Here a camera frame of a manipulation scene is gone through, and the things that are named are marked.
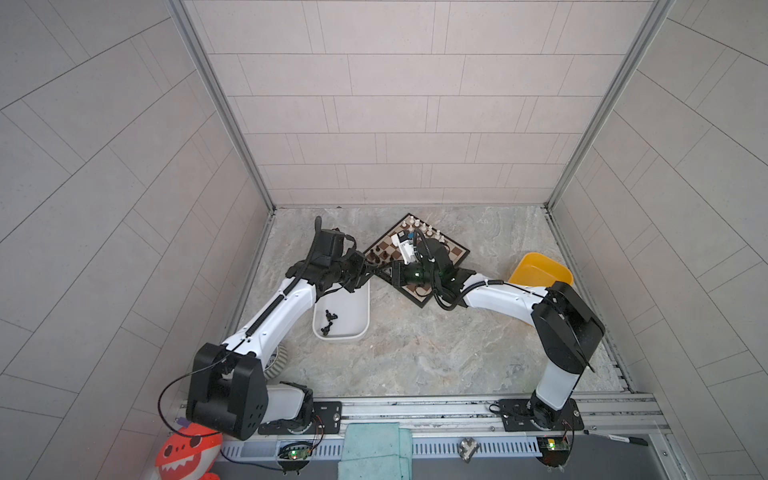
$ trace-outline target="orange shark plush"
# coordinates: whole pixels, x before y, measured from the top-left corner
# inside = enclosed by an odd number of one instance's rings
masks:
[[[183,427],[179,432],[187,435],[206,435],[211,430],[197,423]],[[161,480],[219,480],[219,475],[207,473],[221,450],[222,435],[193,437],[173,434],[154,461]]]

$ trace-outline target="tiled wall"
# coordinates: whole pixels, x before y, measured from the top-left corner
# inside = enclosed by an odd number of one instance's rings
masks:
[[[278,205],[539,204],[650,2],[185,5]]]
[[[766,25],[678,0],[554,209],[700,480],[768,478]]]
[[[137,478],[266,207],[162,0],[4,0],[0,45],[0,477]]]

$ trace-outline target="yellow plastic bin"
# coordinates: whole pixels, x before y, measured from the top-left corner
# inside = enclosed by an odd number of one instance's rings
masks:
[[[509,277],[509,283],[526,286],[552,286],[556,281],[573,286],[574,275],[565,265],[536,252],[526,254]]]

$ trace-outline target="white container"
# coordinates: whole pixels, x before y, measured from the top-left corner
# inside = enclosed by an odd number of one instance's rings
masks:
[[[338,288],[334,283],[331,288]],[[333,320],[328,336],[323,336],[320,329],[328,325],[326,310],[339,318]],[[354,342],[366,334],[371,323],[371,284],[370,282],[350,293],[344,289],[320,297],[315,303],[312,318],[312,331],[315,336],[326,342]]]

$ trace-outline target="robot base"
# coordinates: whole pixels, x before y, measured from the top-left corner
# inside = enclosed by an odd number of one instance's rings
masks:
[[[507,412],[516,412],[520,416],[514,418],[508,416],[505,418],[502,416],[502,422],[504,423],[505,432],[541,432],[541,429],[537,427],[530,418],[528,418],[528,399],[503,399],[499,400],[499,406]],[[581,419],[581,414],[576,406],[576,401],[568,399],[560,411],[560,417],[555,422],[555,427],[552,431],[557,430],[571,430],[564,423],[563,420],[571,425],[573,430],[584,430],[584,421]]]
[[[314,433],[317,425],[315,415],[323,421],[323,427],[326,435],[339,433],[341,430],[341,402],[314,402],[312,410],[312,423],[304,432],[306,434]],[[263,423],[259,425],[259,435],[293,435],[282,420]]]

